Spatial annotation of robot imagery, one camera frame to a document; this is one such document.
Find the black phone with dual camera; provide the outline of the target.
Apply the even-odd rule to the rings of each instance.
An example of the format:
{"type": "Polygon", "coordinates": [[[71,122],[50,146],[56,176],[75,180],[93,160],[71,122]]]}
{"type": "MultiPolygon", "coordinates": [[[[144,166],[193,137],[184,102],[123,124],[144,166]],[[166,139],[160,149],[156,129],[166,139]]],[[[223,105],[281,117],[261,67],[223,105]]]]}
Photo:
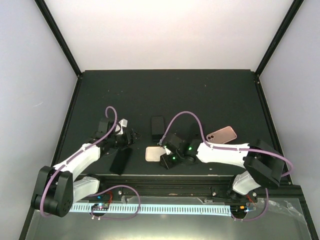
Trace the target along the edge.
{"type": "Polygon", "coordinates": [[[166,130],[165,119],[162,115],[151,116],[150,123],[151,139],[154,142],[158,142],[161,140],[166,130]]]}

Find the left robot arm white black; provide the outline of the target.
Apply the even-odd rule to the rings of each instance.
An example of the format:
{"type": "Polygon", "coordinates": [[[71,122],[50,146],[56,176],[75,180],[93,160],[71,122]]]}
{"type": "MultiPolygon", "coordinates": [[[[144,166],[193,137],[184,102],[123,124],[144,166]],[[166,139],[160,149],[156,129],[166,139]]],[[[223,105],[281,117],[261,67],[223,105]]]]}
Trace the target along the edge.
{"type": "Polygon", "coordinates": [[[30,205],[44,216],[64,217],[72,205],[83,198],[93,196],[103,199],[108,192],[102,178],[88,174],[82,179],[79,175],[91,164],[105,156],[109,150],[115,150],[110,172],[122,175],[132,154],[133,145],[140,134],[128,128],[128,121],[121,119],[100,120],[97,131],[79,150],[66,160],[54,166],[42,167],[37,175],[30,205]]]}

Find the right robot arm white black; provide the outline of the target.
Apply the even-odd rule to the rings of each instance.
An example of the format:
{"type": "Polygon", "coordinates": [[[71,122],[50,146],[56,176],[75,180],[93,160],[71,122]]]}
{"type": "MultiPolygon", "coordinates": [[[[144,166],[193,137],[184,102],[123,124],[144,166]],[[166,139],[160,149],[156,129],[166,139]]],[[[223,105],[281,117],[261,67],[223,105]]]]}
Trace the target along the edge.
{"type": "Polygon", "coordinates": [[[159,146],[165,150],[160,156],[160,164],[167,170],[178,164],[195,163],[242,168],[243,172],[232,177],[228,188],[222,193],[216,191],[219,199],[241,202],[255,189],[277,189],[283,177],[284,157],[261,140],[255,144],[216,144],[197,138],[184,140],[169,133],[160,140],[159,146]]]}

